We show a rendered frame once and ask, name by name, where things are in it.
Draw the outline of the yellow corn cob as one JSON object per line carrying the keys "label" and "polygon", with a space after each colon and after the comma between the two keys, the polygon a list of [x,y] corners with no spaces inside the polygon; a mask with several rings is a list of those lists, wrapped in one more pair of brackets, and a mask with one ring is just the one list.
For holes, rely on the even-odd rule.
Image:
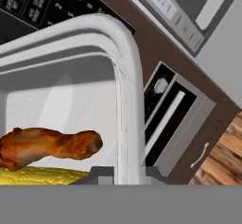
{"label": "yellow corn cob", "polygon": [[0,185],[68,185],[89,173],[61,168],[26,167],[17,171],[0,168]]}

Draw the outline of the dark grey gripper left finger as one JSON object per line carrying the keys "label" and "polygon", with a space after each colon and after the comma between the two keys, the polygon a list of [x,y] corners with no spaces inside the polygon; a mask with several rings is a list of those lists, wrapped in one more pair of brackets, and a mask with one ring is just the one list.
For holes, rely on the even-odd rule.
{"label": "dark grey gripper left finger", "polygon": [[93,166],[89,175],[72,182],[72,185],[114,185],[113,166]]}

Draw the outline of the brown cupboard run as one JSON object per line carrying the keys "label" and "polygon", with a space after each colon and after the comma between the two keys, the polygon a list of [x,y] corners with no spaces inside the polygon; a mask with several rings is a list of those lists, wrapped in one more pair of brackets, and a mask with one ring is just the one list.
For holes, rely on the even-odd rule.
{"label": "brown cupboard run", "polygon": [[216,103],[189,147],[166,176],[175,183],[187,184],[233,121],[239,107],[155,26],[137,4],[131,0],[102,1],[134,27],[133,37],[140,51],[145,87],[161,61]]}

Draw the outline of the brown chicken drumstick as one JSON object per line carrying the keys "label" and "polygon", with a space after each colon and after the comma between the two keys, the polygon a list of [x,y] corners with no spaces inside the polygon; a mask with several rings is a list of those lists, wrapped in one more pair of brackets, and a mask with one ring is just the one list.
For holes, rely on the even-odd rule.
{"label": "brown chicken drumstick", "polygon": [[53,129],[14,128],[0,138],[0,167],[16,171],[44,157],[85,160],[103,147],[94,130],[65,134]]}

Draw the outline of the grey oven with round knob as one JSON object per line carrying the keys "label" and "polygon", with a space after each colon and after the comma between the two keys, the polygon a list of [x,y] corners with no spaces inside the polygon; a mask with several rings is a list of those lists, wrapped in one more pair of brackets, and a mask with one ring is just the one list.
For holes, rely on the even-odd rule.
{"label": "grey oven with round knob", "polygon": [[159,62],[144,89],[147,166],[168,176],[216,103]]}

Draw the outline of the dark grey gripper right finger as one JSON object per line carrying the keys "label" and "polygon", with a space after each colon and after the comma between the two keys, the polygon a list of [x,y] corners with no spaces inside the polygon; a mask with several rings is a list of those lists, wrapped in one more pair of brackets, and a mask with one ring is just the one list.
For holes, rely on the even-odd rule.
{"label": "dark grey gripper right finger", "polygon": [[174,181],[164,177],[157,166],[147,166],[146,172],[152,184],[175,184]]}

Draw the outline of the black microwave oven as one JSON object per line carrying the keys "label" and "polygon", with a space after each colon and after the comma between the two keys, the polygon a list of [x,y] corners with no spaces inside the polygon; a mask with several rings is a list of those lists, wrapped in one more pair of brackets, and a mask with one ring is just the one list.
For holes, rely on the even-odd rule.
{"label": "black microwave oven", "polygon": [[102,0],[0,0],[0,45],[90,13],[109,14],[135,33],[134,27]]}

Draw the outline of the grey appliance with control panel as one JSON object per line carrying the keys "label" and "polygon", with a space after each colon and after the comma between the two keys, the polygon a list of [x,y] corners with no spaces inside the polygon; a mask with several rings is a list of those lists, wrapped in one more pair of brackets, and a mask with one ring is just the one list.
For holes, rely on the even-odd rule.
{"label": "grey appliance with control panel", "polygon": [[195,57],[234,0],[138,1]]}

